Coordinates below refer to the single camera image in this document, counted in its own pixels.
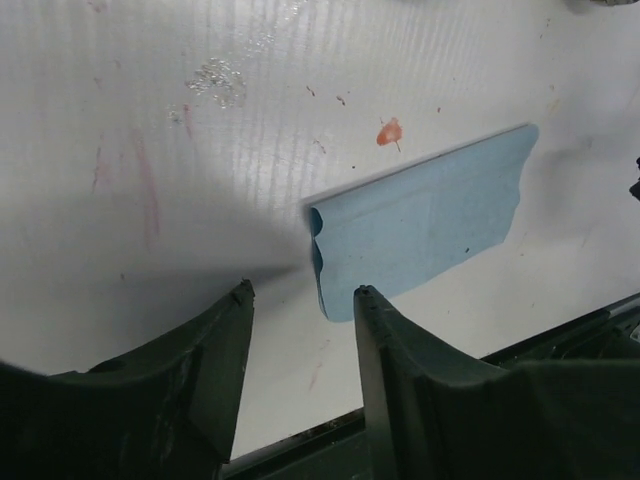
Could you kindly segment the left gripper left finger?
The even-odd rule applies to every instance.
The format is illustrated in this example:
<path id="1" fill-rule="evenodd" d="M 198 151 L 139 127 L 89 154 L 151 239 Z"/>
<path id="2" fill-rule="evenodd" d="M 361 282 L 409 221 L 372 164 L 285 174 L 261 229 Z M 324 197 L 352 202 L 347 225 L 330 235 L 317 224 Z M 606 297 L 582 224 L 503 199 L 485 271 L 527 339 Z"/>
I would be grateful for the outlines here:
<path id="1" fill-rule="evenodd" d="M 88 371 L 1 367 L 5 479 L 212 479 L 230 459 L 254 319 L 240 282 Z"/>

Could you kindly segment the blue cleaning cloth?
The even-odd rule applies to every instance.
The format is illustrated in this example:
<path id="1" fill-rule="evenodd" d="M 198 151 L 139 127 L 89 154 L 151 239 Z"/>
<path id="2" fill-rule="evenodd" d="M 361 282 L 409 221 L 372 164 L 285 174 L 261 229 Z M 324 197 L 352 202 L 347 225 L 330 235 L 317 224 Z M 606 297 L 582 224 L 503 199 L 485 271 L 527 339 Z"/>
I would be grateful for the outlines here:
<path id="1" fill-rule="evenodd" d="M 319 306 L 353 319 L 353 294 L 415 289 L 501 244 L 539 129 L 525 124 L 309 205 Z"/>

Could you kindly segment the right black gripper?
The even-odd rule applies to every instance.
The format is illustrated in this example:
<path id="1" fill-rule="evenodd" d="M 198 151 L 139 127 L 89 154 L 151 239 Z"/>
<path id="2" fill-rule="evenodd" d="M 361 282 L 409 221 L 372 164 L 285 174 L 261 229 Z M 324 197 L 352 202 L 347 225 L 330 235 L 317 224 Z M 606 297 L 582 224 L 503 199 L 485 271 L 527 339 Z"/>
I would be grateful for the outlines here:
<path id="1" fill-rule="evenodd" d="M 636 160 L 638 169 L 640 169 L 640 158 Z M 640 201 L 640 179 L 638 179 L 630 188 L 629 193 L 633 198 Z"/>

